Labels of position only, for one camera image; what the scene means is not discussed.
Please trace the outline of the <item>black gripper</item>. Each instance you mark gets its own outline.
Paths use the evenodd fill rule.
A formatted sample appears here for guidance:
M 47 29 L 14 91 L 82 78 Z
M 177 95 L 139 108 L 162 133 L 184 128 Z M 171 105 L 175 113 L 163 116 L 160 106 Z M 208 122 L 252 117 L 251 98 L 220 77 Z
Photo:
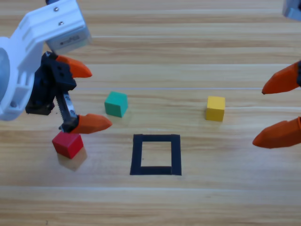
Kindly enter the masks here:
M 25 111 L 49 115 L 57 100 L 63 123 L 59 129 L 71 134 L 91 134 L 108 129 L 112 122 L 97 114 L 77 115 L 68 91 L 77 84 L 74 78 L 92 77 L 90 69 L 81 61 L 46 51 L 35 72 L 32 93 Z
M 262 94 L 288 92 L 301 87 L 301 61 L 276 72 L 265 83 Z M 262 130 L 253 145 L 262 148 L 291 147 L 301 143 L 301 118 L 281 121 Z

